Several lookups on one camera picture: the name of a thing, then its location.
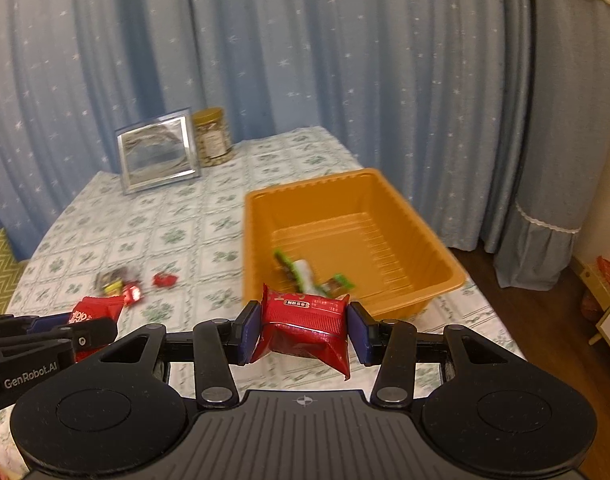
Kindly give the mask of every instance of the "silver picture frame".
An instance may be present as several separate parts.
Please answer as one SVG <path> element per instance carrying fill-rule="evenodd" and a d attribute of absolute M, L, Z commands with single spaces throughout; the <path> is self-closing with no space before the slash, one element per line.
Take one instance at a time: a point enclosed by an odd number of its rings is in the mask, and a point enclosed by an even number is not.
<path fill-rule="evenodd" d="M 116 134 L 126 194 L 200 176 L 189 109 L 132 124 Z"/>

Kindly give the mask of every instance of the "floral tablecloth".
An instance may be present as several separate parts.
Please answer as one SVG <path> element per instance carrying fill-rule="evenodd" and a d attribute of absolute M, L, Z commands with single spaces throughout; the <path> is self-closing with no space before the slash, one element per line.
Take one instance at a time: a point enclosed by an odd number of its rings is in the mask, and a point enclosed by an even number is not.
<path fill-rule="evenodd" d="M 123 336 L 148 322 L 169 332 L 191 330 L 215 317 L 234 318 L 242 299 L 242 225 L 245 194 L 274 184 L 356 170 L 360 165 L 331 134 L 302 128 L 236 145 L 232 161 L 206 168 L 197 180 L 125 196 L 120 177 L 98 173 L 45 235 L 12 298 L 9 312 L 45 316 L 66 312 L 87 294 L 100 270 L 128 265 L 142 278 L 144 300 L 125 309 Z M 172 289 L 152 288 L 160 271 L 179 276 Z M 413 319 L 419 331 L 440 332 L 462 323 L 518 352 L 507 330 L 476 286 L 432 301 Z M 348 389 L 367 396 L 377 367 L 362 367 L 350 349 L 352 378 L 317 362 L 269 354 L 232 367 L 241 393 L 248 388 Z M 172 365 L 170 384 L 194 397 L 191 365 Z M 418 365 L 416 396 L 439 385 L 438 365 Z M 11 407 L 0 412 L 0 462 L 11 470 L 24 463 L 9 433 Z"/>

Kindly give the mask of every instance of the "red candy wrapper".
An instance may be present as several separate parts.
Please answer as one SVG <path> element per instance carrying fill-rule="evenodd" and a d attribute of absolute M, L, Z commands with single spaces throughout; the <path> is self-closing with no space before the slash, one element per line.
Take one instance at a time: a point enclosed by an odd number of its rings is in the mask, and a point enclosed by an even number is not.
<path fill-rule="evenodd" d="M 122 288 L 122 298 L 125 306 L 130 306 L 142 300 L 143 293 L 138 282 L 126 283 Z"/>
<path fill-rule="evenodd" d="M 344 311 L 349 296 L 330 300 L 309 294 L 276 292 L 267 285 L 262 294 L 261 337 L 251 362 L 269 352 L 321 360 L 349 379 L 347 326 Z"/>
<path fill-rule="evenodd" d="M 85 296 L 71 311 L 67 323 L 78 323 L 80 321 L 98 319 L 99 317 L 111 317 L 115 322 L 118 322 L 123 305 L 124 298 L 122 296 L 110 296 L 108 298 Z M 82 361 L 85 357 L 99 350 L 100 348 L 96 348 L 94 350 L 77 352 L 76 362 Z"/>
<path fill-rule="evenodd" d="M 157 287 L 174 286 L 178 281 L 178 276 L 169 274 L 168 272 L 157 272 L 152 280 L 153 285 Z"/>

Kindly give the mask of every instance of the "glass jar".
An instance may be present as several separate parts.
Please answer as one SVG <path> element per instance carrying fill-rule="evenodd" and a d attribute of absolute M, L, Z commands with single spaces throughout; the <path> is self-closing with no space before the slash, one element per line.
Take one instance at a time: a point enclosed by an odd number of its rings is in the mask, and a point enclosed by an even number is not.
<path fill-rule="evenodd" d="M 234 150 L 222 108 L 207 108 L 192 115 L 200 165 L 217 166 L 231 160 Z"/>

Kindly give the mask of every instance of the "snack wrapper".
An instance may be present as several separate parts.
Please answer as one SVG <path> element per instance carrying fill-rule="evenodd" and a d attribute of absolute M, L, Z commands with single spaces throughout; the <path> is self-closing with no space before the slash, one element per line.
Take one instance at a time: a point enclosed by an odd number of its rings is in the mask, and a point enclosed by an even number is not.
<path fill-rule="evenodd" d="M 143 299 L 143 293 L 140 290 L 138 282 L 125 283 L 122 288 L 122 298 L 125 306 L 131 306 L 134 303 Z"/>
<path fill-rule="evenodd" d="M 279 249 L 274 251 L 274 257 L 298 292 L 313 295 L 319 294 L 316 284 L 314 283 L 314 273 L 307 260 L 292 262 L 289 257 Z"/>
<path fill-rule="evenodd" d="M 354 284 L 343 274 L 335 274 L 325 283 L 321 283 L 318 288 L 323 296 L 338 299 L 349 293 L 354 288 Z"/>
<path fill-rule="evenodd" d="M 152 284 L 161 287 L 174 286 L 178 281 L 178 276 L 175 274 L 169 274 L 168 272 L 157 272 L 154 274 Z"/>
<path fill-rule="evenodd" d="M 78 323 L 98 319 L 99 317 L 110 317 L 118 322 L 120 312 L 124 305 L 122 296 L 111 296 L 109 298 L 92 298 L 85 296 L 71 311 L 67 323 Z M 76 353 L 76 362 L 82 361 L 85 357 L 98 352 L 100 348 Z"/>
<path fill-rule="evenodd" d="M 139 281 L 138 273 L 132 267 L 117 267 L 96 274 L 96 291 L 104 296 L 120 296 L 125 286 Z"/>
<path fill-rule="evenodd" d="M 345 309 L 349 296 L 331 300 L 277 292 L 264 286 L 262 329 L 251 362 L 269 352 L 321 360 L 350 377 Z"/>

